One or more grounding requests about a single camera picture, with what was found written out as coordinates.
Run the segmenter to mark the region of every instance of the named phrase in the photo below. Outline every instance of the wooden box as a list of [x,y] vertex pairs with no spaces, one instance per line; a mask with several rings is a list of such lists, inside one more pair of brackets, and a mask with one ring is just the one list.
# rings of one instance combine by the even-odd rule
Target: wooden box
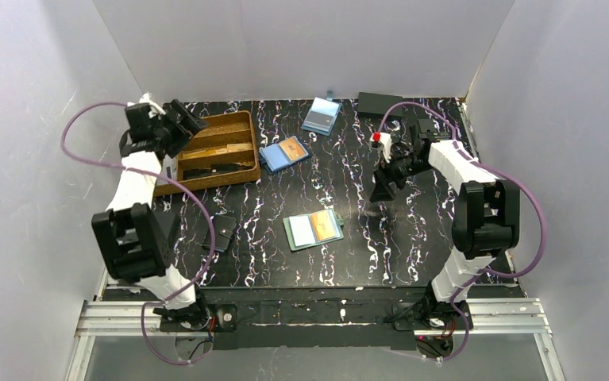
[[[255,128],[250,112],[214,115],[203,118],[208,126],[196,134],[176,157],[177,181],[190,191],[247,183],[260,178],[261,168],[257,159]],[[249,169],[230,173],[210,173],[203,177],[184,179],[188,170],[209,168],[217,164],[240,164]],[[182,193],[177,187],[166,184],[155,188],[154,195]]]

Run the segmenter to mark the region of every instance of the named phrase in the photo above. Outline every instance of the gray floor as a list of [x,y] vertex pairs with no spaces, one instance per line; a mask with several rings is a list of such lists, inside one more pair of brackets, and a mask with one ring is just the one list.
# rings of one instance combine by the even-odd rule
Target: gray floor
[[[157,337],[153,341],[162,353],[174,356],[171,337]],[[159,361],[145,347],[142,337],[97,337],[87,380],[152,379],[537,381],[547,378],[533,335],[472,335],[467,348],[441,367],[384,348],[285,347],[215,351],[192,368],[176,367]]]

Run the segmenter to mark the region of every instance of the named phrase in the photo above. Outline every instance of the brown wooden tray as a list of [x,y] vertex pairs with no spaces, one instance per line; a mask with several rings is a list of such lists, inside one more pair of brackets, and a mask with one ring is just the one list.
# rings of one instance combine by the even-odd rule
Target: brown wooden tray
[[[196,134],[190,143],[175,158],[177,161],[177,180],[190,191],[220,187],[223,185],[247,183],[260,178],[261,168],[257,159],[257,142],[255,128],[252,125],[250,112],[239,111],[231,114],[214,115],[203,118],[208,126]],[[252,149],[239,149],[233,152],[223,152],[205,157],[191,157],[191,152],[200,149],[225,147],[228,144],[251,143]],[[205,168],[214,164],[242,163],[250,165],[250,169],[208,175],[196,179],[183,180],[183,173],[189,169]],[[155,196],[182,193],[177,187],[166,184],[155,187]]]

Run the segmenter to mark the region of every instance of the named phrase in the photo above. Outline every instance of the tabletop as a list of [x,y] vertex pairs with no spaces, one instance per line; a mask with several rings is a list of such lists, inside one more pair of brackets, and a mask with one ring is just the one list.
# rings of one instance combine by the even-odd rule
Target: tabletop
[[[444,114],[457,127],[457,138],[468,147],[456,99],[415,101]],[[410,179],[394,201],[370,203],[372,171],[379,153],[370,147],[369,138],[379,121],[358,117],[356,100],[336,102],[342,106],[329,137],[301,129],[311,100],[189,104],[201,117],[247,110],[260,147],[297,136],[311,153],[309,159],[274,175],[263,169],[254,183],[195,192],[211,215],[227,214],[238,222],[235,241],[228,252],[215,254],[201,285],[425,286],[442,269],[453,246],[454,189],[440,173],[427,171]],[[402,121],[388,127],[402,133],[406,125],[425,117],[430,117],[425,110],[408,106]],[[436,122],[438,128],[446,128]],[[291,252],[283,219],[330,207],[345,220],[344,239]],[[202,242],[208,228],[201,211],[183,194],[159,197],[153,209],[180,215],[175,265],[191,278],[207,256]],[[505,257],[491,267],[510,269]],[[484,275],[479,282],[508,281]]]

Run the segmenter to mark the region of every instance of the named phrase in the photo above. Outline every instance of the white page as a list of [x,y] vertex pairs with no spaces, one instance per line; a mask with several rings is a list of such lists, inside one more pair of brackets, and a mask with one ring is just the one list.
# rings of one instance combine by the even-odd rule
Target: white page
[[292,229],[292,240],[296,247],[316,243],[314,230],[311,228],[308,216],[290,217],[290,228]]

